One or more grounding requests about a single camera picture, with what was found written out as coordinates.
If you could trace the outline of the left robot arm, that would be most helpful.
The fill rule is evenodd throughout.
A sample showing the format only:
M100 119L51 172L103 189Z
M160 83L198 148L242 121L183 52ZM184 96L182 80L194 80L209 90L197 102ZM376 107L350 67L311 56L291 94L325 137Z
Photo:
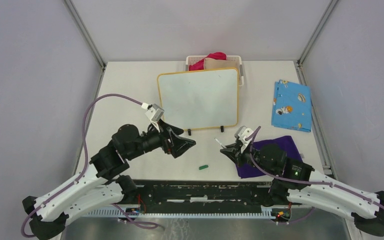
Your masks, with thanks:
M27 213L21 232L24 237L49 240L82 215L110 204L133 203L138 189L124 175L129 161L156 149L178 158L196 145L182 137L183 129L159 120L139 132L133 124L122 125L108 144L86 158L83 169L51 192L28 196L22 201Z

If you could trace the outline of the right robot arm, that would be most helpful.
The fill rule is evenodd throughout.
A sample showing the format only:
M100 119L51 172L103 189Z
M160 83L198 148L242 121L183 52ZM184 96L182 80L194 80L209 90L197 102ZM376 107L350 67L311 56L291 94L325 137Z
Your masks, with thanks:
M275 204L308 205L350 220L369 235L384 236L384 191L367 192L350 187L311 165L287 155L277 144L260 149L233 143L220 150L234 164L252 166L273 177L268 190Z

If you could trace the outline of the yellow-framed whiteboard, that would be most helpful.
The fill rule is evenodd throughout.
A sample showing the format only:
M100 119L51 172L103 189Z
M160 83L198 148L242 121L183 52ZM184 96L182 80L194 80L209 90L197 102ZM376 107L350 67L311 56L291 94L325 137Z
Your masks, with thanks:
M157 79L163 120L184 130L234 127L239 122L236 68L162 73Z

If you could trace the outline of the green marker cap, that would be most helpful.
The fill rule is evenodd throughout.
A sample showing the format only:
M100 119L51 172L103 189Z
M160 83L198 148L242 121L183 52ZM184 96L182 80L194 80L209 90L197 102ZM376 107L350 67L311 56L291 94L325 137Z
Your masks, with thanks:
M204 169L207 169L209 166L207 164L205 165L201 165L198 170L201 171L201 170L204 170Z

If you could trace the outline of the green whiteboard marker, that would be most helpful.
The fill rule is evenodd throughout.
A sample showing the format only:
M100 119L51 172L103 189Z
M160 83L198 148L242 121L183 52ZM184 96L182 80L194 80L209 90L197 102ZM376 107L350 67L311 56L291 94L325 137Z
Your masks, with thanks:
M214 140L221 146L222 149L226 148L226 146L220 140L218 140L217 138L214 138Z

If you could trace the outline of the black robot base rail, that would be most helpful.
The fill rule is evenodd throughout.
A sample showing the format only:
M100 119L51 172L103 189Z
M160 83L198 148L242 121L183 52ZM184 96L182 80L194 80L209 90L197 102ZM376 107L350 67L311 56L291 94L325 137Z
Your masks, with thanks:
M135 180L136 191L117 201L147 214L247 214L289 202L269 193L268 181Z

